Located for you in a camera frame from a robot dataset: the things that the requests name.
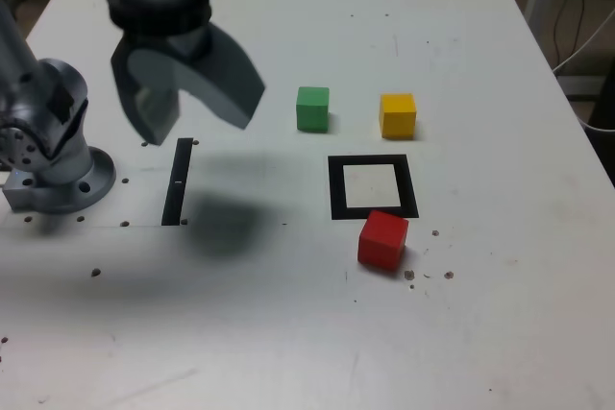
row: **black square frame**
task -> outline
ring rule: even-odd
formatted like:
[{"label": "black square frame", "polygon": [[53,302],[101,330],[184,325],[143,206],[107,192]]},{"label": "black square frame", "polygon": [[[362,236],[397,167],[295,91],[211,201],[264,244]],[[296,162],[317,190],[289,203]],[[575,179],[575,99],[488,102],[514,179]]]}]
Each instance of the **black square frame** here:
[{"label": "black square frame", "polygon": [[[348,207],[346,204],[345,165],[393,165],[401,206]],[[329,156],[329,189],[332,220],[367,219],[370,211],[378,210],[402,218],[418,218],[410,169],[405,154],[379,156]]]}]

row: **cube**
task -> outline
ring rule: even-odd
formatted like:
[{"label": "cube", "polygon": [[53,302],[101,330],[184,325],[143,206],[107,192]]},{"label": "cube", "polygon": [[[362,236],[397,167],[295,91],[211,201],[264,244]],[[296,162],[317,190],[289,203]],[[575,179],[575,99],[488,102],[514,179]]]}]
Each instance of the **cube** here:
[{"label": "cube", "polygon": [[383,138],[412,138],[416,122],[412,94],[382,95],[380,121]]},{"label": "cube", "polygon": [[404,218],[372,211],[358,238],[358,262],[396,271],[406,245],[406,233]]},{"label": "cube", "polygon": [[329,89],[300,86],[297,95],[297,129],[326,132],[329,129]]}]

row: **red cube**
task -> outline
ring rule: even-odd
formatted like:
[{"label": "red cube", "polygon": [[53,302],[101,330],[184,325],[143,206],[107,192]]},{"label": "red cube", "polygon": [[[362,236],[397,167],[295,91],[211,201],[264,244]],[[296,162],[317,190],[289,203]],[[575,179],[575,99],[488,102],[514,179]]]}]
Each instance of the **red cube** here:
[{"label": "red cube", "polygon": [[397,270],[406,244],[407,221],[372,211],[358,238],[358,262],[387,271]]}]

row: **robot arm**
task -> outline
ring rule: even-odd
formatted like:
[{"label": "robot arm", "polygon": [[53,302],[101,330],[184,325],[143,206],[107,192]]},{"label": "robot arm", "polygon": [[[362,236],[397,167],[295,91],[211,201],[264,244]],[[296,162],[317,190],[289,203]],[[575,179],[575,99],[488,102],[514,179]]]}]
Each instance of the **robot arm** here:
[{"label": "robot arm", "polygon": [[[209,23],[209,0],[108,0],[124,31],[111,59],[122,107],[141,136],[161,144],[179,117],[180,89],[245,128],[264,84],[241,47]],[[115,181],[111,158],[88,147],[84,78],[59,60],[37,60],[0,0],[0,159],[12,172],[12,209],[73,212]]]},{"label": "robot arm", "polygon": [[111,59],[122,107],[161,144],[179,117],[179,89],[244,129],[264,84],[241,47],[209,23],[209,0],[108,0],[124,36]]}]

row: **table surface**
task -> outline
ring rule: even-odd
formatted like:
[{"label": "table surface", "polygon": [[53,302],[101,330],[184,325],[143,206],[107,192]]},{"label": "table surface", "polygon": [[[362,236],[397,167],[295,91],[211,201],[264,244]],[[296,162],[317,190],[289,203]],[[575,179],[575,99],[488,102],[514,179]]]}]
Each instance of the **table surface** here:
[{"label": "table surface", "polygon": [[[514,1],[212,5],[266,92],[245,131],[183,95],[159,148],[119,105],[105,0],[32,31],[86,78],[118,181],[63,219],[2,200],[0,408],[613,408],[615,193]],[[330,133],[297,133],[302,85],[331,89]],[[386,92],[414,93],[415,140],[381,139]],[[162,228],[182,136],[188,225]],[[367,154],[407,155],[413,290],[331,220],[327,156]]]}]

